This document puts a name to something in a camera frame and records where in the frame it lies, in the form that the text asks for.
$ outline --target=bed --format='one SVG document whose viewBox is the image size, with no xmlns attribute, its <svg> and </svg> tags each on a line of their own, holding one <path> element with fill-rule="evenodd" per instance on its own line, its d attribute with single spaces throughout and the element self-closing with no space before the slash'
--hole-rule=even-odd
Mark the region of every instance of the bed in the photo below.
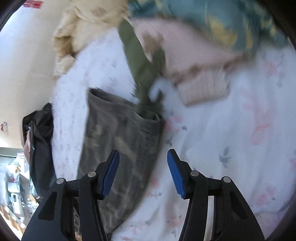
<svg viewBox="0 0 296 241">
<path fill-rule="evenodd" d="M 296 52 L 261 43 L 256 56 L 230 75 L 227 98 L 185 107 L 171 82 L 159 78 L 151 97 L 165 96 L 165 131 L 156 167 L 136 211 L 112 240 L 178 239 L 188 203 L 177 194 L 166 162 L 180 159 L 207 177 L 230 176 L 255 214 L 265 238 L 285 215 L 295 192 Z M 88 116 L 87 90 L 100 88 L 136 102 L 134 80 L 116 29 L 93 41 L 54 89 L 52 154 L 57 178 L 77 175 Z M 210 240 L 213 199 L 205 240 Z"/>
</svg>

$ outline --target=wall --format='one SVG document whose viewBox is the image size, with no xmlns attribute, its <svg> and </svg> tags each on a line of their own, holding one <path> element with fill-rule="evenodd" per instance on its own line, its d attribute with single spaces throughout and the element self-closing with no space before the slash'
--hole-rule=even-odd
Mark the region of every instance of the wall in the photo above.
<svg viewBox="0 0 296 241">
<path fill-rule="evenodd" d="M 22 6 L 0 32 L 0 147 L 22 148 L 22 118 L 40 109 L 51 96 L 55 54 L 51 36 L 66 0 L 44 0 L 40 9 Z"/>
</svg>

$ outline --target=teal and yellow fabric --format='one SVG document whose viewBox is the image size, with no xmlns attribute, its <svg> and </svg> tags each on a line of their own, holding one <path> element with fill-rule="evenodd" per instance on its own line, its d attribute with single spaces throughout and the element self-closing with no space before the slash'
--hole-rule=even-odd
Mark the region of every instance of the teal and yellow fabric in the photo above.
<svg viewBox="0 0 296 241">
<path fill-rule="evenodd" d="M 272 16 L 254 0 L 130 0 L 129 14 L 186 21 L 236 51 L 253 53 L 263 36 L 280 47 L 287 43 Z"/>
</svg>

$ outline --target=silver pin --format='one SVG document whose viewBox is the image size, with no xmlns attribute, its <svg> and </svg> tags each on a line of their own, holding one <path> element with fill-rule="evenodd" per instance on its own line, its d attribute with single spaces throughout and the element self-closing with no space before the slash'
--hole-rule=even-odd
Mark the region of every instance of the silver pin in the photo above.
<svg viewBox="0 0 296 241">
<path fill-rule="evenodd" d="M 57 180 L 57 184 L 62 184 L 64 182 L 64 179 L 63 178 L 59 178 L 58 180 Z"/>
<path fill-rule="evenodd" d="M 94 176 L 96 175 L 96 172 L 89 172 L 87 175 L 88 175 L 89 177 L 94 177 Z"/>
<path fill-rule="evenodd" d="M 190 175 L 193 177 L 197 177 L 199 175 L 199 172 L 198 171 L 191 171 Z"/>
<path fill-rule="evenodd" d="M 230 183 L 231 179 L 229 177 L 223 177 L 223 181 L 226 183 Z"/>
</svg>

